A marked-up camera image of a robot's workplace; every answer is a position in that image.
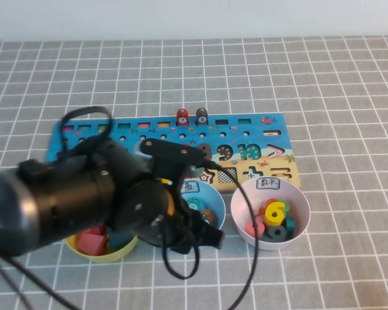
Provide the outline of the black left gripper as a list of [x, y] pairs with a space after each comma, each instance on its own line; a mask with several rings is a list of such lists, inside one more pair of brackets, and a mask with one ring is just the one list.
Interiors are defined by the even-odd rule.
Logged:
[[200, 246], [222, 247], [225, 233], [207, 222], [200, 211], [189, 208], [181, 195], [169, 190], [139, 215], [142, 225], [138, 237], [152, 246], [179, 254], [191, 250], [197, 254]]

